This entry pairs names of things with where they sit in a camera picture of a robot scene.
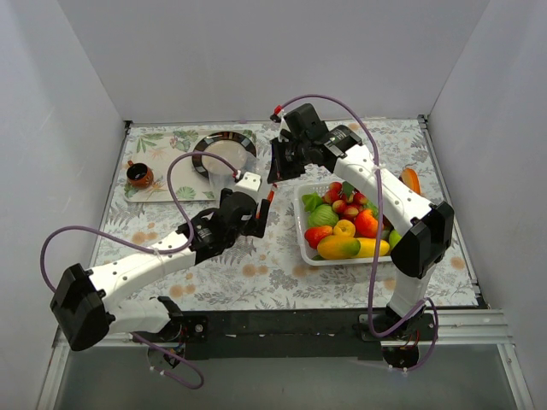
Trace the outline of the clear zip bag orange zipper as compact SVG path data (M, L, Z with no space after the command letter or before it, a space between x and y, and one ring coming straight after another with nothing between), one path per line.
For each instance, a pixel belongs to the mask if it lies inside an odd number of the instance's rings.
M211 154L211 153L208 153L208 152L206 152L206 155L210 156L212 158L215 158L218 161L223 162L226 166L231 168L231 172L230 172L229 175L217 176L217 175L214 175L212 172L209 172L209 184L210 184L210 187L211 187L211 191L215 195L215 200L217 202L219 202L221 200L221 191L223 189L229 189L229 190L234 191L233 188L234 188L234 185L235 185L235 178L236 178L239 171L252 172L252 173L256 173L256 174L260 175L262 177L262 186L261 186L261 189L260 189L258 202L261 199L266 199L268 197L268 195L270 193L270 190L271 190L271 185L267 183L266 177L263 174L259 174L260 169L259 169L258 158L256 158L255 167L251 171L251 170L248 170L248 169L237 169L232 164L230 164L225 158L222 158L218 155Z

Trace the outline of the yellow green mango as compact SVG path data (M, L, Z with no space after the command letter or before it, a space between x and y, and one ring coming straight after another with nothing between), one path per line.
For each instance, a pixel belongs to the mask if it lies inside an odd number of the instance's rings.
M360 242L354 237L331 235L324 237L317 245L317 252L325 260L350 259L358 255Z

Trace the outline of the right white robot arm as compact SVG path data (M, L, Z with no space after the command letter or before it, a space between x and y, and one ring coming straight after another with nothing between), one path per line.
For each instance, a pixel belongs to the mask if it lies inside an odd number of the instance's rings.
M415 315L425 303L432 270L451 244L453 208L412 191L380 165L374 141L364 143L347 126L328 128L310 103L289 113L278 106L270 118L279 124L279 136L271 141L270 184L300 177L308 164L324 167L365 196L374 196L379 219L389 220L401 235L391 253L398 273L386 327L396 339L410 337L418 328Z

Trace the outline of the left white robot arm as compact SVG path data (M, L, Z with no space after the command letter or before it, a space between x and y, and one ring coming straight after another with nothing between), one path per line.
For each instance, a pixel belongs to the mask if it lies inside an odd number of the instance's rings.
M50 309L73 351L86 350L108 334L138 331L171 342L182 330L182 313L168 297L144 304L124 300L158 279L221 255L241 236L264 235L270 202L224 189L218 208L198 213L152 247L115 262L68 267Z

